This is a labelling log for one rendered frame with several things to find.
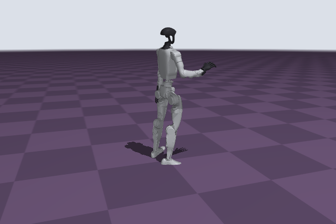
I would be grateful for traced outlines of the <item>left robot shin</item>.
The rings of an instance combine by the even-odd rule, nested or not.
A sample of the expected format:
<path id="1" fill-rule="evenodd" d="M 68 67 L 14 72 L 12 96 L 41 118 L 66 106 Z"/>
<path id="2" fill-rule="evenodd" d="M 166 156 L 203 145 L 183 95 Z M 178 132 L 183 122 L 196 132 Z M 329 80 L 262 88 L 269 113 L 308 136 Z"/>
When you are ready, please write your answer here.
<path id="1" fill-rule="evenodd" d="M 153 121 L 153 130 L 152 130 L 152 133 L 153 133 L 153 151 L 155 150 L 155 152 L 157 152 L 158 148 L 159 148 L 160 139 L 162 137 L 163 126 L 161 128 L 156 128 L 154 126 L 154 121 Z"/>

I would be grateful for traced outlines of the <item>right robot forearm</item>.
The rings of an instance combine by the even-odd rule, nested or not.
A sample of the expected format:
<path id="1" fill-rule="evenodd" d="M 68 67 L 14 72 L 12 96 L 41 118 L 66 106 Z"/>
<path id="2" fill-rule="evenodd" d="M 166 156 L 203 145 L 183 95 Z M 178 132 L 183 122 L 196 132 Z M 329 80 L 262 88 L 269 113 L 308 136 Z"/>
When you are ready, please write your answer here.
<path id="1" fill-rule="evenodd" d="M 189 77 L 189 78 L 193 78 L 193 77 L 200 77 L 202 76 L 203 70 L 200 69 L 200 70 L 195 70 L 195 71 L 189 71 L 189 70 L 184 70 L 183 71 L 183 74 L 186 76 L 186 77 Z"/>

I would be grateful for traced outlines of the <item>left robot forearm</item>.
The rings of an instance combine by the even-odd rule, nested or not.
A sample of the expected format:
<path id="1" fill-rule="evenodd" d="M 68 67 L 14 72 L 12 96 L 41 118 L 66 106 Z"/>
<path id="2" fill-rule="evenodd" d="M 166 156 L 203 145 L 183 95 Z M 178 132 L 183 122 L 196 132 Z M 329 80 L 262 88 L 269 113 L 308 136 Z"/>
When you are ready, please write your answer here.
<path id="1" fill-rule="evenodd" d="M 163 85 L 163 83 L 164 83 L 164 82 L 163 82 L 164 79 L 161 78 L 161 76 L 160 76 L 160 72 L 159 72 L 159 71 L 157 72 L 157 75 L 158 75 L 157 86 L 159 86 L 159 89 L 160 89 L 160 86 Z"/>

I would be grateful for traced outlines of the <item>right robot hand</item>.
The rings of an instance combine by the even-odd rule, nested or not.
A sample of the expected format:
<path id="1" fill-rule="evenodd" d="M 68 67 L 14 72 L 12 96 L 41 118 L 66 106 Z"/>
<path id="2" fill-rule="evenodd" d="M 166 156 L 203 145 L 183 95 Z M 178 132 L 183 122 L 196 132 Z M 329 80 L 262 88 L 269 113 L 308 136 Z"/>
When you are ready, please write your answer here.
<path id="1" fill-rule="evenodd" d="M 200 69 L 203 70 L 201 75 L 204 75 L 206 73 L 206 71 L 211 69 L 212 67 L 216 67 L 216 65 L 212 62 L 204 63 L 203 67 L 200 68 Z"/>

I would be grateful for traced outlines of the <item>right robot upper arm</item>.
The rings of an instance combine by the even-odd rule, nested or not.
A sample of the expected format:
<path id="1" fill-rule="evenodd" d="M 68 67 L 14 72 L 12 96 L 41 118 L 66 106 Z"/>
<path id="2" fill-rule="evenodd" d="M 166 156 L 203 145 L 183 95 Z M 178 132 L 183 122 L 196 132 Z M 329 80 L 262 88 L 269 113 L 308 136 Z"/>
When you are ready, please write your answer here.
<path id="1" fill-rule="evenodd" d="M 171 53 L 172 60 L 174 60 L 174 62 L 176 64 L 176 67 L 178 69 L 180 77 L 183 78 L 183 79 L 186 78 L 186 76 L 183 74 L 184 65 L 183 65 L 181 53 L 179 51 L 176 51 L 176 50 L 172 50 L 172 51 L 170 51 L 170 53 Z"/>

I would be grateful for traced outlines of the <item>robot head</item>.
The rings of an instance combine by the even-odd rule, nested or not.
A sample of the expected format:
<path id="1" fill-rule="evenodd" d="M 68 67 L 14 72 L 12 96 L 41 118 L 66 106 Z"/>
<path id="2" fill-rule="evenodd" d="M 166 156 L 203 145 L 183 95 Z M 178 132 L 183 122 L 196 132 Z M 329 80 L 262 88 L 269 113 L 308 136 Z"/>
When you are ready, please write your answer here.
<path id="1" fill-rule="evenodd" d="M 165 42 L 164 46 L 163 46 L 161 49 L 165 49 L 165 50 L 166 50 L 166 49 L 169 49 L 170 46 L 171 46 L 171 44 L 174 43 L 176 30 L 174 30 L 173 28 L 169 28 L 169 27 L 167 27 L 167 28 L 163 28 L 163 29 L 161 30 L 161 33 L 160 33 L 160 34 L 161 34 L 161 35 L 165 35 L 166 38 L 168 38 L 168 41 Z M 173 38 L 172 41 L 171 41 L 171 39 L 170 39 L 170 36 L 172 36 L 172 38 Z"/>

